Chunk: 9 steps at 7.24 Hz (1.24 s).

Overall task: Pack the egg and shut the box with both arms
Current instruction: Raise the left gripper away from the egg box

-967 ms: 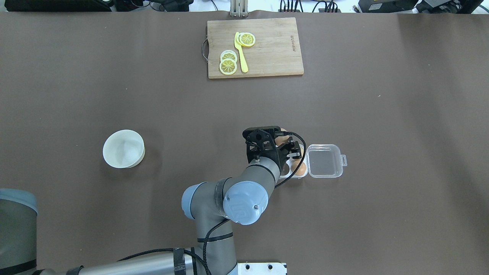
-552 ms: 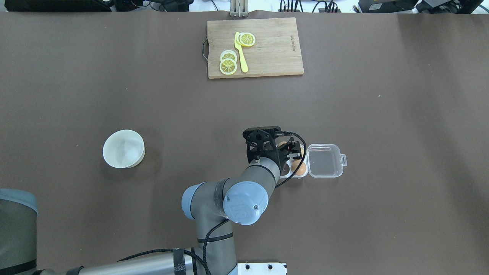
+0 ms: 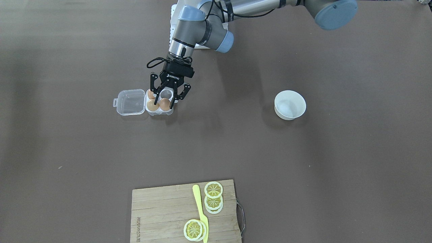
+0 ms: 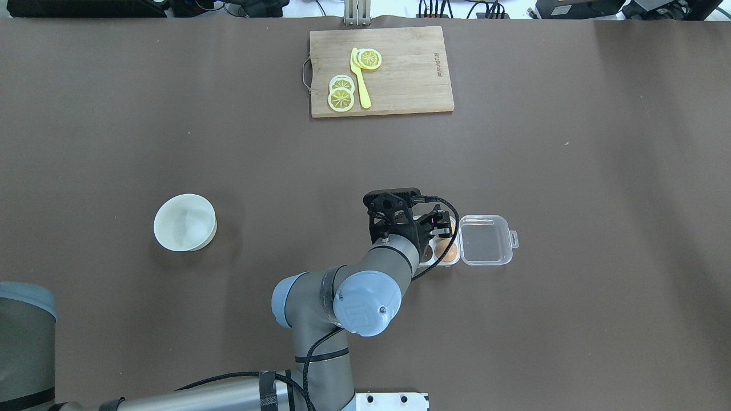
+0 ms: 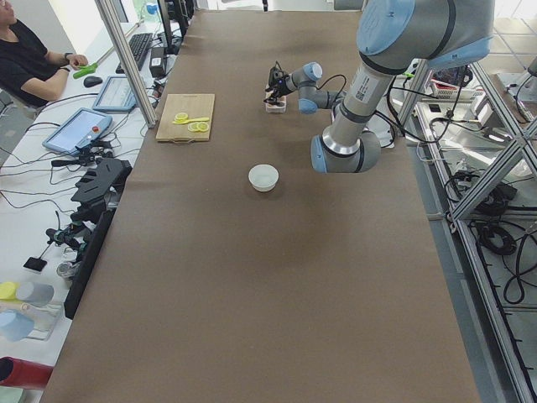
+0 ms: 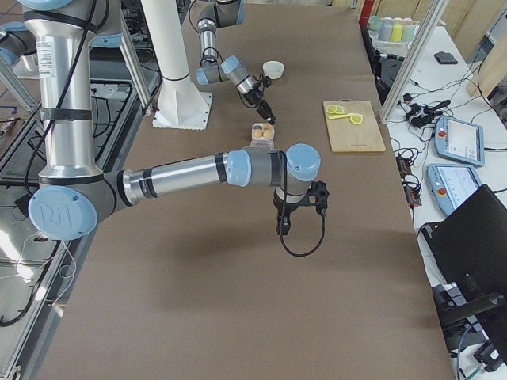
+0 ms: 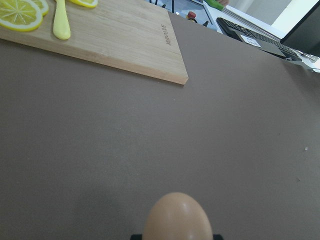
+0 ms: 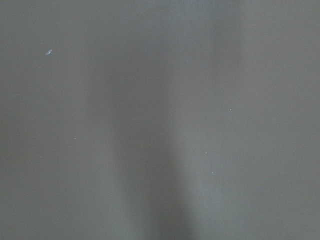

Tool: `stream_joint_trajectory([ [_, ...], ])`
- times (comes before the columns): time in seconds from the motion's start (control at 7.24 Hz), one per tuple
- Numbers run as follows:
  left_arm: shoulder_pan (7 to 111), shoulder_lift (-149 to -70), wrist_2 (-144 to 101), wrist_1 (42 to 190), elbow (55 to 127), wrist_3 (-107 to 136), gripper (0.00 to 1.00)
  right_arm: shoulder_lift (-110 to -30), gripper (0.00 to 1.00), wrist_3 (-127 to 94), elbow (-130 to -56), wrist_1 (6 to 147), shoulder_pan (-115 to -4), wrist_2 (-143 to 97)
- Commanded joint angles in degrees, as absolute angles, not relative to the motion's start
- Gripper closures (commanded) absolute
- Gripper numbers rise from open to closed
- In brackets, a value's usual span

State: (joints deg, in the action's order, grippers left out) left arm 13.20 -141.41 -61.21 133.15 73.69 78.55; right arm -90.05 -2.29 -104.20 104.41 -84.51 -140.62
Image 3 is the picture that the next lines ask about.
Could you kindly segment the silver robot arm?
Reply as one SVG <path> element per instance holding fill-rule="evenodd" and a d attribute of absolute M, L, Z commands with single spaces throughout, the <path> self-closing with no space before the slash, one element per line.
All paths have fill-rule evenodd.
<path fill-rule="evenodd" d="M 172 109 L 176 101 L 183 100 L 190 90 L 184 78 L 192 78 L 192 54 L 196 45 L 220 53 L 228 52 L 234 35 L 224 29 L 224 23 L 241 18 L 259 18 L 286 5 L 304 6 L 315 23 L 324 30 L 335 30 L 346 25 L 355 16 L 355 0 L 201 0 L 196 6 L 183 5 L 176 20 L 167 57 L 156 60 L 164 67 L 159 75 L 150 76 L 150 101 L 156 106 L 163 89 L 173 90 L 168 102 Z"/>

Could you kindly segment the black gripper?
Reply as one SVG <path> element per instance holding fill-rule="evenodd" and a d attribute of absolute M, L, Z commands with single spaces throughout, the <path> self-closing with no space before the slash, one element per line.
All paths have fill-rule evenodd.
<path fill-rule="evenodd" d="M 173 89 L 173 98 L 171 100 L 171 109 L 174 108 L 176 101 L 183 100 L 188 94 L 191 85 L 184 82 L 184 77 L 192 78 L 195 74 L 193 67 L 185 62 L 179 60 L 170 60 L 164 64 L 162 72 L 157 75 L 156 73 L 150 74 L 150 90 L 155 96 L 154 105 L 160 100 L 161 92 L 166 87 Z M 156 88 L 155 81 L 160 78 L 161 84 Z M 183 85 L 183 90 L 178 94 L 178 88 Z"/>

